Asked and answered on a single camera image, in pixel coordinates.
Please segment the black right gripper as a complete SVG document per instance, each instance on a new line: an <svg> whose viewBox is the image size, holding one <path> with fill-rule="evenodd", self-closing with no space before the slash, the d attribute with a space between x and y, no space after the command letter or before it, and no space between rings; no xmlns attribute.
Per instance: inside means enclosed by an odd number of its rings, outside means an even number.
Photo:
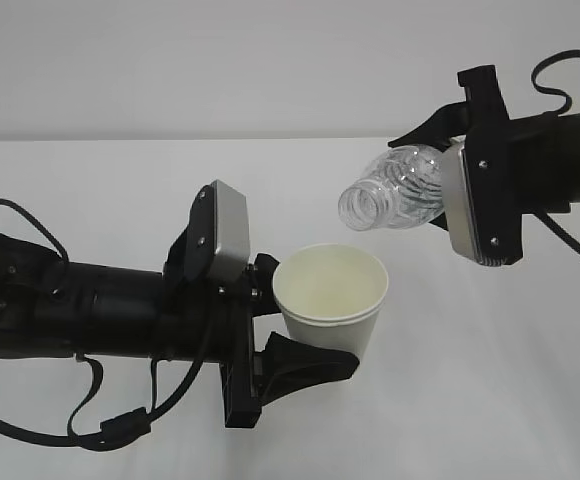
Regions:
<svg viewBox="0 0 580 480"><path fill-rule="evenodd" d="M427 145L449 148L451 139L466 134L466 140L489 146L503 144L521 215L536 210L568 213L564 182L557 176L553 130L560 115L547 111L512 119L503 99L496 69L483 65L457 74L466 102L444 105L409 133L388 142L389 148Z"/></svg>

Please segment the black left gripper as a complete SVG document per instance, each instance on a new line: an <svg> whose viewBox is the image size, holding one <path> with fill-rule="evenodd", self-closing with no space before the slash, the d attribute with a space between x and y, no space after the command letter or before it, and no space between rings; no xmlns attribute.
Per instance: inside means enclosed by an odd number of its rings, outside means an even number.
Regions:
<svg viewBox="0 0 580 480"><path fill-rule="evenodd" d="M253 317L281 313L273 289L279 265L274 256L258 253L238 280L201 280L178 295L178 323L166 335L168 345L160 357L192 364L179 386L159 405L160 416L183 399L205 362L219 365L227 428L252 428L262 406L354 375L360 365L355 354L307 345L276 332L254 355Z"/></svg>

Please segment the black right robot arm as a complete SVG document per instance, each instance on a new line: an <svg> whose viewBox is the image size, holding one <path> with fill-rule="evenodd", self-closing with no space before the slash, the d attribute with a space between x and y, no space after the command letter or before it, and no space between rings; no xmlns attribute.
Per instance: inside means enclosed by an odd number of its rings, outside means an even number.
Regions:
<svg viewBox="0 0 580 480"><path fill-rule="evenodd" d="M451 138L464 136L478 213L566 213L580 203L580 113L511 118L494 66L464 70L457 78L464 101L440 107L389 147L442 150Z"/></svg>

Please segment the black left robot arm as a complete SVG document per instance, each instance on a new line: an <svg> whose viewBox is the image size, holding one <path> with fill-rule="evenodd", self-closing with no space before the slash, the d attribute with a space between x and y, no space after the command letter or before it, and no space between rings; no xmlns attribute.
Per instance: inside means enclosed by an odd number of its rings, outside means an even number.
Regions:
<svg viewBox="0 0 580 480"><path fill-rule="evenodd" d="M229 428L251 428L263 407L349 379L358 358L272 333L262 351L254 320L273 314L276 260L259 255L237 281L64 264L52 250L0 234L0 359L106 355L218 365Z"/></svg>

